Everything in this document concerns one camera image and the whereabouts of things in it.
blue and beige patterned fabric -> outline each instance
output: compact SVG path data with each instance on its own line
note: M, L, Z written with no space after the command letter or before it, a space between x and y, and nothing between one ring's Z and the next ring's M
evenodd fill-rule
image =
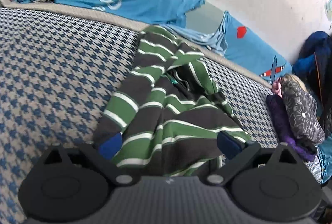
M24 221L18 187L48 145L89 141L126 77L137 32L41 11L0 8L0 223ZM262 85L204 59L245 130L278 144ZM320 181L317 160L307 165Z

rolled purple cloth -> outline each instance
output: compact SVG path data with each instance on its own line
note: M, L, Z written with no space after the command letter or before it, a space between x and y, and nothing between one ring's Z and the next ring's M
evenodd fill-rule
M310 141L298 141L295 139L283 99L278 95L268 95L266 103L271 112L272 123L278 134L279 141L288 143L303 160L313 162L317 155L317 148Z

red heart shape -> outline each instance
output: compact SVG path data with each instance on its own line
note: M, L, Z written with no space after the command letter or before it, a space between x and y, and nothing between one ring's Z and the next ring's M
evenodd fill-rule
M247 32L247 28L245 26L240 26L237 28L237 38L241 39Z

purple garment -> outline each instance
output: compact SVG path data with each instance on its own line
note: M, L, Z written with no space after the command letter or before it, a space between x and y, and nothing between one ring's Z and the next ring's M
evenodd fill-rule
M313 162L315 160L315 155L317 154L317 149L313 145L316 149L315 154L313 152L315 149L311 148L310 150L310 148L303 148L297 144L291 125L289 124L283 99L278 95L268 95L266 97L266 103L271 112L272 123L278 134L279 141L288 143L303 160Z

striped shirt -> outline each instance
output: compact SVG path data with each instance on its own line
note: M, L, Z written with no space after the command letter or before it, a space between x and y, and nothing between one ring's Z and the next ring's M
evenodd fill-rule
M205 175L221 167L216 138L245 142L232 108L200 60L203 53L159 26L139 36L133 69L115 92L94 140L122 134L112 158L133 175Z

